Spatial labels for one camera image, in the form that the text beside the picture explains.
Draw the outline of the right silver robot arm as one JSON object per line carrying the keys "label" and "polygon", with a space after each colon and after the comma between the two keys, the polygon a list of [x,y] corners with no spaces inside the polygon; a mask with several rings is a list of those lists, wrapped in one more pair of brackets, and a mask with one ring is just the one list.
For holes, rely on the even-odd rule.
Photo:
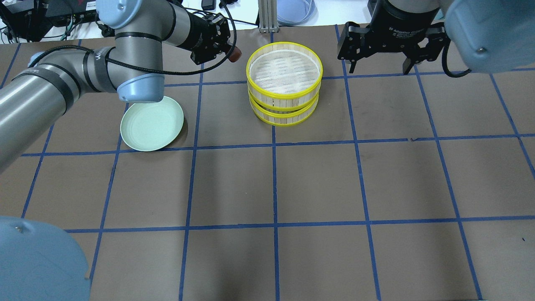
{"label": "right silver robot arm", "polygon": [[460,78],[495,74],[534,63],[533,0],[370,0],[371,22],[347,22],[339,60],[356,63],[377,53],[403,53],[403,74],[441,59],[443,72]]}

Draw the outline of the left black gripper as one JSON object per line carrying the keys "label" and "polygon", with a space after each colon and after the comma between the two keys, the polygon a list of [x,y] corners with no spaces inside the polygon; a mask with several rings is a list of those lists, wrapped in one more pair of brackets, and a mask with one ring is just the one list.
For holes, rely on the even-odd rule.
{"label": "left black gripper", "polygon": [[194,46],[191,49],[191,59],[201,65],[214,60],[219,54],[232,55],[232,44],[229,41],[231,33],[229,20],[221,13],[200,17],[192,15],[192,33]]}

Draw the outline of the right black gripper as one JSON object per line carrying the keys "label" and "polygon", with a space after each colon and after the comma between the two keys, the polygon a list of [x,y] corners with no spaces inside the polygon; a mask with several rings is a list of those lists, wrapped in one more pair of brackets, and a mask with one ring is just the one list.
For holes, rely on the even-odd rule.
{"label": "right black gripper", "polygon": [[349,73],[356,61],[376,53],[404,53],[403,75],[418,61],[434,61],[447,42],[443,23],[435,23],[437,0],[369,0],[368,25],[348,21],[337,45],[337,59],[346,60]]}

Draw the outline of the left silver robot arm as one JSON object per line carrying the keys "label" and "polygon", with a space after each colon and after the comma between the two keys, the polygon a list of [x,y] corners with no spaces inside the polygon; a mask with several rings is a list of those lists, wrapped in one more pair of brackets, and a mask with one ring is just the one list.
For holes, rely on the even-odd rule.
{"label": "left silver robot arm", "polygon": [[[225,54],[241,57],[231,16],[199,17],[166,0],[98,0],[96,11],[115,31],[115,46],[66,45],[35,54],[1,89],[1,171],[87,93],[117,93],[126,103],[163,99],[162,45],[191,53],[200,65]],[[21,217],[1,217],[2,301],[87,301],[88,261],[66,231]]]}

